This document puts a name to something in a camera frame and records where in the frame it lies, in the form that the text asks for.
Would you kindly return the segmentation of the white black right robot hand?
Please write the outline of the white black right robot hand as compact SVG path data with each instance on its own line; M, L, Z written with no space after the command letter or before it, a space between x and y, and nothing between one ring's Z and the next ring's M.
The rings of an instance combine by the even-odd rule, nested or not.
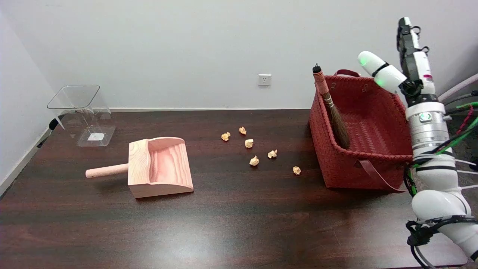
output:
M437 102L435 84L428 60L429 47L419 45L420 27L409 17L398 21L396 44L401 71L374 53L363 51L357 61L376 84L393 94L402 94L411 107L422 102Z

